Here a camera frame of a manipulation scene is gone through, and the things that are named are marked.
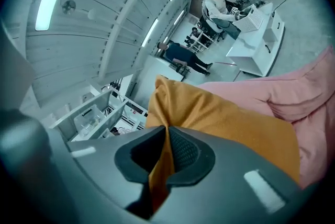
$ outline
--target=pink fabric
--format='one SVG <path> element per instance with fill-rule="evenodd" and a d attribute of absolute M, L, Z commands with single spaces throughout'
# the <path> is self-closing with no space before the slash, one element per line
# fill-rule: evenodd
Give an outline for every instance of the pink fabric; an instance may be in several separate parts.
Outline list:
<path fill-rule="evenodd" d="M 335 55 L 328 47 L 314 62 L 277 77 L 199 86 L 240 107 L 292 122 L 300 149 L 300 182 L 324 176 L 335 152 Z"/>

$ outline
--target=shoe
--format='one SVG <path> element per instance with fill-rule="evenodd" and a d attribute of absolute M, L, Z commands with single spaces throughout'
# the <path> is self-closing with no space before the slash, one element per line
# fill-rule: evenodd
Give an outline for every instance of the shoe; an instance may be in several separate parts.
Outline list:
<path fill-rule="evenodd" d="M 213 63 L 211 63 L 211 64 L 208 64 L 208 66 L 207 66 L 207 68 L 206 68 L 206 71 L 208 71 L 208 70 L 209 70 L 209 68 L 210 68 L 211 66 L 213 66 Z"/>

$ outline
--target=gray plastic device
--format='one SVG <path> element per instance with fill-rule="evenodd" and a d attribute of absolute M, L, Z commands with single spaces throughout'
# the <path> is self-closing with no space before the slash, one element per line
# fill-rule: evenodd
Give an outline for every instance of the gray plastic device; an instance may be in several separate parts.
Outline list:
<path fill-rule="evenodd" d="M 176 173 L 166 181 L 169 196 L 153 214 L 148 174 L 160 156 L 165 127 L 66 143 L 57 130 L 45 130 L 17 110 L 0 116 L 4 167 L 53 222 L 283 223 L 308 196 L 251 149 L 170 127 Z M 260 176 L 258 188 L 265 189 L 247 180 L 252 171 Z M 280 203 L 271 211 L 273 193 Z"/>

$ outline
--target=curved ceiling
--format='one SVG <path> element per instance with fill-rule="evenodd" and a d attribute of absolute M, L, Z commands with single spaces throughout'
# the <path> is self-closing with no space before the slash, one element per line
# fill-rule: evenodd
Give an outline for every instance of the curved ceiling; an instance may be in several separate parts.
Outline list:
<path fill-rule="evenodd" d="M 35 71 L 27 108 L 41 109 L 87 80 L 104 84 L 140 70 L 191 2 L 73 0 L 76 10 L 67 15 L 62 11 L 66 1 L 57 0 L 47 31 L 35 30 L 40 0 L 6 0 L 3 7 L 2 20 Z M 142 47 L 156 18 L 158 24 Z"/>

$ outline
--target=concrete floor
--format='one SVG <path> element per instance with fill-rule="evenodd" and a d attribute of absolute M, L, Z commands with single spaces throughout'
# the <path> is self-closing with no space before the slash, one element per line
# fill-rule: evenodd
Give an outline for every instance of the concrete floor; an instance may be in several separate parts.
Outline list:
<path fill-rule="evenodd" d="M 274 8 L 284 0 L 265 0 Z M 285 22 L 281 49 L 269 76 L 276 76 L 301 68 L 313 61 L 329 45 L 335 44 L 335 16 L 327 0 L 287 0 L 278 9 Z M 198 54 L 205 63 L 214 62 L 210 76 L 192 71 L 184 82 L 198 85 L 213 81 L 242 81 L 255 78 L 244 74 L 235 65 L 218 62 L 233 62 L 226 57 L 234 40 L 225 36 L 223 41 L 212 44 L 208 50 Z"/>

